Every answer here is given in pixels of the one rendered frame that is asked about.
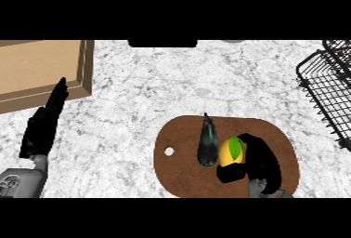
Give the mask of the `dark eggplant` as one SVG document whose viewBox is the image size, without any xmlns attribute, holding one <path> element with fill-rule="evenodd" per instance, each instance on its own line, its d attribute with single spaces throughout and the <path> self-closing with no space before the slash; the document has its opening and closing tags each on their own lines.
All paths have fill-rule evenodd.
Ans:
<svg viewBox="0 0 351 238">
<path fill-rule="evenodd" d="M 203 127 L 197 147 L 197 161 L 202 166 L 213 166 L 218 159 L 216 130 L 212 119 L 204 114 Z"/>
</svg>

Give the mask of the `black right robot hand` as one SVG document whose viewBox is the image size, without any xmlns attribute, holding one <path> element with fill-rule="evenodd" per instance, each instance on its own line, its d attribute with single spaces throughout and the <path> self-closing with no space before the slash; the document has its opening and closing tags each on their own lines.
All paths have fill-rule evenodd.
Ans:
<svg viewBox="0 0 351 238">
<path fill-rule="evenodd" d="M 235 136 L 246 144 L 241 164 L 216 166 L 216 178 L 221 183 L 230 183 L 247 177 L 252 179 L 283 180 L 277 157 L 263 140 L 247 133 Z"/>
</svg>

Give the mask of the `tan open box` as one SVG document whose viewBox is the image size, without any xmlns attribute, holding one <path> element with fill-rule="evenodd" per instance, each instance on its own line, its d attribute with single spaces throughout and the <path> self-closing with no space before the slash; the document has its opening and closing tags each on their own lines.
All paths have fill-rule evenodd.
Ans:
<svg viewBox="0 0 351 238">
<path fill-rule="evenodd" d="M 0 40 L 0 114 L 47 103 L 61 77 L 67 99 L 91 95 L 92 40 Z"/>
</svg>

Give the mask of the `brown wooden cutting board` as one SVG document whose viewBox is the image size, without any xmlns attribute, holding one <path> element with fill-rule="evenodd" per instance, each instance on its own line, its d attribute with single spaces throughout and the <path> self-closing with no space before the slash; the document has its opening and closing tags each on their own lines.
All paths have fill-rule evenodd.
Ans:
<svg viewBox="0 0 351 238">
<path fill-rule="evenodd" d="M 171 119 L 157 134 L 153 150 L 153 168 L 166 191 L 178 197 L 247 196 L 247 178 L 221 183 L 216 166 L 204 167 L 197 162 L 197 146 L 203 126 L 202 115 L 182 115 Z M 293 193 L 299 185 L 299 164 L 293 147 L 281 130 L 256 118 L 210 116 L 218 143 L 231 136 L 247 133 L 260 138 L 278 159 L 281 189 Z"/>
</svg>

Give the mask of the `yellow lemon with green leaf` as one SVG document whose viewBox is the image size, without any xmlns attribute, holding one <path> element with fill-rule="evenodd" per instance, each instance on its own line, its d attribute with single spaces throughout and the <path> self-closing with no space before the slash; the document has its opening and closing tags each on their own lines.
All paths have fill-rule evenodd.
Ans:
<svg viewBox="0 0 351 238">
<path fill-rule="evenodd" d="M 246 144 L 238 137 L 231 137 L 224 141 L 219 147 L 218 159 L 219 166 L 241 164 L 244 158 Z"/>
</svg>

